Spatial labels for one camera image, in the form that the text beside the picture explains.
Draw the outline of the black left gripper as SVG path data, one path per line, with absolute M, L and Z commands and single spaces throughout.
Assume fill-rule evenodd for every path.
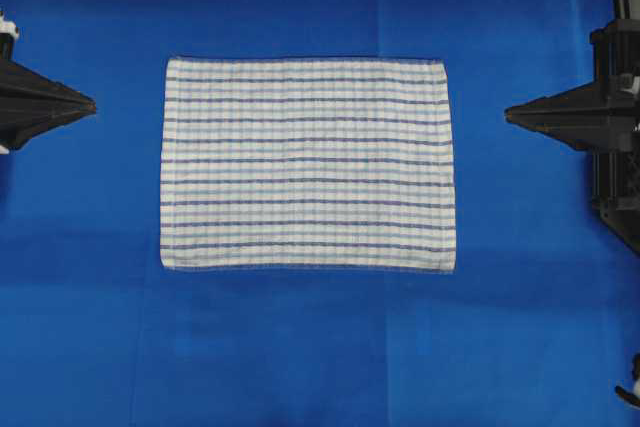
M 2 112 L 1 146 L 8 151 L 19 150 L 34 137 L 96 113 L 95 101 L 90 97 L 11 61 L 19 38 L 20 29 L 1 10 L 1 97 L 63 101 L 83 106 Z

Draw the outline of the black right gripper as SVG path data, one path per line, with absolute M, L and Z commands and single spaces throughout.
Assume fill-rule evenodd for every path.
M 505 119 L 591 156 L 592 204 L 639 210 L 639 22 L 614 20 L 590 34 L 594 81 L 505 110 Z M 602 116 L 569 115 L 592 114 Z

